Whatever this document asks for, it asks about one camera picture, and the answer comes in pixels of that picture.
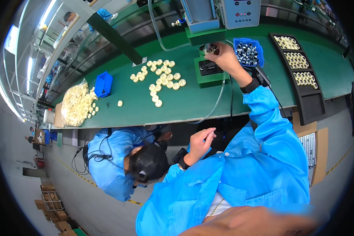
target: blue bin of metal bearings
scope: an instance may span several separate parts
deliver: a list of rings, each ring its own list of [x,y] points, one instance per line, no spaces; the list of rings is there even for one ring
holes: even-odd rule
[[[113,77],[105,71],[103,74],[97,76],[96,86],[94,93],[97,97],[106,97],[111,92],[111,85],[113,83]]]
[[[242,44],[249,44],[251,43],[253,46],[256,47],[258,56],[257,58],[260,60],[259,61],[259,65],[260,67],[264,66],[264,51],[262,50],[262,47],[260,45],[260,43],[258,42],[258,40],[252,40],[252,39],[247,39],[247,38],[233,38],[233,49],[236,50],[236,45],[238,45],[239,43]]]

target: black wristband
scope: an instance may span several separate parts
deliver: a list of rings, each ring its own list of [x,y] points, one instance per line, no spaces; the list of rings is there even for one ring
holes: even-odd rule
[[[184,170],[187,170],[187,169],[190,167],[189,165],[187,165],[187,164],[183,161],[183,158],[180,159],[179,165],[180,165],[180,167],[182,167],[182,169],[184,169]]]
[[[250,84],[248,84],[247,86],[240,88],[241,91],[243,93],[251,93],[253,92],[258,86],[260,86],[260,83],[258,82],[258,80],[256,80],[255,78],[253,78],[252,82],[250,82]]]

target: fluorescent light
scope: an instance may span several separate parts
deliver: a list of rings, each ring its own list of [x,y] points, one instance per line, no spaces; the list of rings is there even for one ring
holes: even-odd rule
[[[50,5],[47,7],[46,12],[42,16],[42,20],[39,22],[39,28],[42,29],[42,26],[44,25],[44,22],[46,21],[47,16],[49,15],[51,8],[54,6],[55,2],[57,0],[52,0]]]
[[[1,86],[1,83],[0,83],[0,94],[1,94],[1,96],[3,97],[5,103],[6,103],[6,104],[9,106],[9,108],[13,111],[13,113],[14,113],[17,117],[21,117],[21,116],[19,115],[19,113],[16,111],[16,109],[13,107],[13,105],[10,103],[10,101],[9,101],[9,99],[8,99],[8,97],[7,97],[7,95],[5,94],[5,92],[4,92],[4,90],[3,90],[2,86]]]
[[[33,68],[33,58],[29,58],[28,62],[28,82],[26,84],[27,91],[29,91],[30,88],[30,76],[32,74],[32,68]]]

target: black hair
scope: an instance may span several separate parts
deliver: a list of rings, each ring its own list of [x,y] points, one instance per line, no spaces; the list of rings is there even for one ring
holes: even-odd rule
[[[155,144],[146,144],[134,155],[130,154],[129,161],[129,173],[140,183],[161,178],[170,167],[165,152]]]
[[[67,20],[68,20],[68,18],[71,16],[71,14],[72,14],[72,12],[67,12],[65,15],[64,15],[64,17],[63,17],[63,20],[65,21],[65,22],[67,22]]]

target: press control box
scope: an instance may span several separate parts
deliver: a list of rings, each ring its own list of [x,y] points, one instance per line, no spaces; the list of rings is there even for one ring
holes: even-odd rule
[[[221,0],[223,24],[227,29],[258,26],[261,0]]]

